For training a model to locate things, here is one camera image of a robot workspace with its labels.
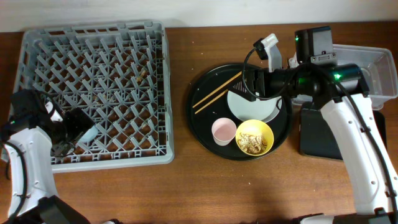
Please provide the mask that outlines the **wooden chopstick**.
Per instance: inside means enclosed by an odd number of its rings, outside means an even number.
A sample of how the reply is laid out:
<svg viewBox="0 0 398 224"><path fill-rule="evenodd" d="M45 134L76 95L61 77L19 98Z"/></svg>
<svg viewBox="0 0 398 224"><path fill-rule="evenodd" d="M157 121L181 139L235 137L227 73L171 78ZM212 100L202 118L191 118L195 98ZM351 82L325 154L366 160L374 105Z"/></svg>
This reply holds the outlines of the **wooden chopstick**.
<svg viewBox="0 0 398 224"><path fill-rule="evenodd" d="M211 93L209 93L208 95L206 95L204 98L202 98L199 102L197 102L195 105L192 106L192 108L200 105L201 103L203 103L205 100L207 100L210 96L214 95L215 93L217 93L219 90L223 89L225 86L227 86L228 84L230 84L232 81L234 81L235 79L239 78L242 75L242 71L240 71L239 73L235 74L235 76L231 77L229 80L225 81L222 85L220 85L218 88L216 88L215 90L213 90Z"/></svg>
<svg viewBox="0 0 398 224"><path fill-rule="evenodd" d="M221 98L223 95L227 94L228 90L223 91L222 93L220 93L218 96L216 96L215 98L213 98L212 100L210 100L208 103L206 103L204 106L202 106L200 109L198 109L194 114L198 114L201 111L203 111L205 108L207 108L208 106L210 106L211 104L213 104L214 102L216 102L219 98Z"/></svg>

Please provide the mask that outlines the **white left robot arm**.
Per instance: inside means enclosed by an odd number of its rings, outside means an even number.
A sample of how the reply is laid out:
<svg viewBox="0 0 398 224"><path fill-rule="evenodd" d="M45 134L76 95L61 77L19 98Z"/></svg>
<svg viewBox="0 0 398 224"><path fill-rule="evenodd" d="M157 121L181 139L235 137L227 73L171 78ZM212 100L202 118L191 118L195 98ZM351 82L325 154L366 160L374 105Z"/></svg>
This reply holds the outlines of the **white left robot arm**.
<svg viewBox="0 0 398 224"><path fill-rule="evenodd" d="M58 197L52 157L66 157L75 144L98 134L80 108L62 111L45 92L23 89L11 96L13 114L1 126L1 146L9 155L12 197L8 223L88 223Z"/></svg>

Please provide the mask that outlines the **light blue cup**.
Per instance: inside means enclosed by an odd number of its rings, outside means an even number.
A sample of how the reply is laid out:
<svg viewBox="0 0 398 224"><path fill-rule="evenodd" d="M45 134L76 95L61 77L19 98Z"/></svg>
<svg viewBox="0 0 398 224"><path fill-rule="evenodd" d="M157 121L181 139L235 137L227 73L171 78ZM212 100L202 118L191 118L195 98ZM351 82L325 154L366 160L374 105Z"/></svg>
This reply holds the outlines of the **light blue cup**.
<svg viewBox="0 0 398 224"><path fill-rule="evenodd" d="M95 125L93 125L89 130L87 130L87 132L84 135L82 135L82 137L78 140L78 142L88 143L94 140L97 134L98 134L98 129Z"/></svg>

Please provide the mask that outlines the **white plate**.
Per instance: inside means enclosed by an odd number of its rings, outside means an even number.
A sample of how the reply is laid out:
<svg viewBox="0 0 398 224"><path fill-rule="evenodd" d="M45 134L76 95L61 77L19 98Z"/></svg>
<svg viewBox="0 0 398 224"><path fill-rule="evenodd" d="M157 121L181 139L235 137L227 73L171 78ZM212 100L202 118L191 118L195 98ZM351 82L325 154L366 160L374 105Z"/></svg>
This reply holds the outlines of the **white plate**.
<svg viewBox="0 0 398 224"><path fill-rule="evenodd" d="M282 109L282 98L265 101L256 99L251 102L230 91L227 94L227 104L232 114L241 121L256 119L267 123L279 114Z"/></svg>

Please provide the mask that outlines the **pink cup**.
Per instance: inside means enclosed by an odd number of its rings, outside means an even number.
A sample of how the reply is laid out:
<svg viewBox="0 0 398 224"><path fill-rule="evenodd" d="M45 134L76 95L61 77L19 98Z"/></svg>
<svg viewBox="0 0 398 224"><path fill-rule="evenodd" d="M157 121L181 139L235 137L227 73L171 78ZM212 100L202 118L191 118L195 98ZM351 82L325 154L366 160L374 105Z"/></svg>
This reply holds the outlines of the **pink cup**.
<svg viewBox="0 0 398 224"><path fill-rule="evenodd" d="M229 118L217 119L211 127L214 142L219 146L228 145L236 135L236 124Z"/></svg>

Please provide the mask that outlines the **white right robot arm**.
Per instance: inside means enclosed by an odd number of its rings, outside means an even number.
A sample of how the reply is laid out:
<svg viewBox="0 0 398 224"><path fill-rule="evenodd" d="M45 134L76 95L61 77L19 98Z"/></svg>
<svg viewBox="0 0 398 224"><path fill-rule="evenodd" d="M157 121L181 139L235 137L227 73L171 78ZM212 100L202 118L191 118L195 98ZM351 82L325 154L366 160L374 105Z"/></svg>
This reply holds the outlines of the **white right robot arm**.
<svg viewBox="0 0 398 224"><path fill-rule="evenodd" d="M308 95L331 129L353 187L355 212L301 216L295 223L396 223L397 173L374 120L369 87L353 63L338 64L328 26L295 33L295 68L282 68L277 37L257 40L252 51L264 69L243 68L243 96L249 101Z"/></svg>

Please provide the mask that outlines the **yellow bowl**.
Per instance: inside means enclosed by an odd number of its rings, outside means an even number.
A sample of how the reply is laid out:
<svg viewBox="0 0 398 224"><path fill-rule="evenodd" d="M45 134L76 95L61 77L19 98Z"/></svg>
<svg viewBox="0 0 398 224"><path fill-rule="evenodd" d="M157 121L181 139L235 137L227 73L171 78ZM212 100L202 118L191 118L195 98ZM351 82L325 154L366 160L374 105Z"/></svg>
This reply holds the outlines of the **yellow bowl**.
<svg viewBox="0 0 398 224"><path fill-rule="evenodd" d="M239 149L249 156L263 156L274 145L274 133L263 121L250 119L242 122L235 134Z"/></svg>

